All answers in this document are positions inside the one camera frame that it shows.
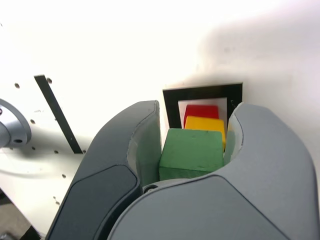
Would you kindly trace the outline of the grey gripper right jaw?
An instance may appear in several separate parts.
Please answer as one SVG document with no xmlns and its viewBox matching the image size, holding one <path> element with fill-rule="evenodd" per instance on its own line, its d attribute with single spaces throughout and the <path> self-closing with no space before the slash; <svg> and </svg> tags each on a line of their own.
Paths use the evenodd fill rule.
<svg viewBox="0 0 320 240">
<path fill-rule="evenodd" d="M 266 107 L 241 103 L 229 161 L 135 200 L 110 240 L 314 240 L 316 171 L 301 139 Z"/>
</svg>

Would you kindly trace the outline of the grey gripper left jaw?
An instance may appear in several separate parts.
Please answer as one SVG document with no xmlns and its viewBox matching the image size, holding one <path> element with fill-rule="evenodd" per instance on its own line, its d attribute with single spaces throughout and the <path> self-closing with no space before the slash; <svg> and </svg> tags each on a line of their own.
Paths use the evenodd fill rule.
<svg viewBox="0 0 320 240">
<path fill-rule="evenodd" d="M 140 101 L 108 121 L 92 140 L 46 235 L 105 240 L 122 212 L 159 180 L 160 106 Z"/>
</svg>

